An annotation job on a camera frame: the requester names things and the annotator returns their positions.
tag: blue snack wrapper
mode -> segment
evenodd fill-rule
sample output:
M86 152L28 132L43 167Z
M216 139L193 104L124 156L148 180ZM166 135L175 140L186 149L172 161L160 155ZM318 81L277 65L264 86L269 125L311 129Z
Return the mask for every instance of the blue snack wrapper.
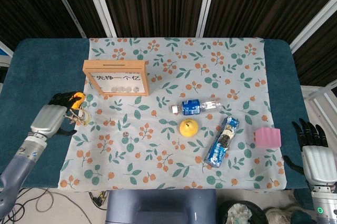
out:
M231 116L228 116L223 120L221 130L216 135L215 141L205 157L206 163L214 168L220 167L239 124L240 122Z

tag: pink sponge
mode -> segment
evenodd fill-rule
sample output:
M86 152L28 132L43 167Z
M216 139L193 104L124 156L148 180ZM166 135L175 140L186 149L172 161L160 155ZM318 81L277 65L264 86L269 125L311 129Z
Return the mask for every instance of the pink sponge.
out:
M257 148L279 148L281 146L281 132L277 128L259 128L255 131L255 145Z

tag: orange berry pattern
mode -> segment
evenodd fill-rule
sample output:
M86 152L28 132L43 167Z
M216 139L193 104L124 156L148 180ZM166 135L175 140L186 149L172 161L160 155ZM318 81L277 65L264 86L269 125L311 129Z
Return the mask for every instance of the orange berry pattern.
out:
M258 149L254 143L257 128L273 126L262 42L260 38L91 39L90 60L143 60L151 95L101 96L87 80L82 107L90 119L86 126L76 125L58 187L283 189L286 176L280 149ZM133 84L131 79L125 81L125 86ZM191 118L172 113L172 105L195 98L221 98L222 105ZM214 168L205 156L229 115L238 118L240 126L221 167ZM194 137L180 134L184 119L198 121Z

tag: floor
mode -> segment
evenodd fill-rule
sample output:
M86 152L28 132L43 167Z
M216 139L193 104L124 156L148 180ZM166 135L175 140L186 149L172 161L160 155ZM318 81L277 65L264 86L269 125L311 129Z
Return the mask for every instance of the floor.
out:
M324 122L323 118L320 116L319 112L311 102L305 102L310 120L314 124L320 124L327 133L328 139L334 139L332 133L330 133L329 126ZM67 195L76 204L78 204L83 211L88 215L92 224L104 223L106 211L102 211L96 208L88 195L88 193L66 193L58 191L57 189L50 189L51 192L58 192ZM23 195L18 202L23 203L28 199L37 197L44 192L42 189L34 188L25 195ZM224 200L236 199L236 200L247 200L254 202L262 209L267 209L271 207L275 208L286 208L296 204L292 191L276 191L269 193L256 193L247 190L218 190L217 191L218 203ZM46 210L52 202L50 195L44 195L38 202L37 207L39 210ZM66 198L54 194L54 204L47 212L37 212L35 209L36 200L31 201L25 206L25 214L23 218L17 223L89 223L81 210L75 206L73 203L68 201Z

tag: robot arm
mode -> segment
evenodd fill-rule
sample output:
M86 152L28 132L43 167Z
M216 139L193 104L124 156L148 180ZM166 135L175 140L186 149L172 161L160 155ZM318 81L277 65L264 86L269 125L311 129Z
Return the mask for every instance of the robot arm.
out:
M300 126L293 123L300 145L303 168L295 165L288 156L284 161L288 166L305 175L311 184L311 196L318 223L337 223L337 194L335 183L337 171L332 150L328 146L323 129L300 119Z
M0 193L0 220L14 207L22 184L47 146L46 140L55 134L76 133L76 130L67 132L60 128L67 111L81 99L73 97L75 93L56 94L42 107L31 125L32 131L0 175L4 187Z

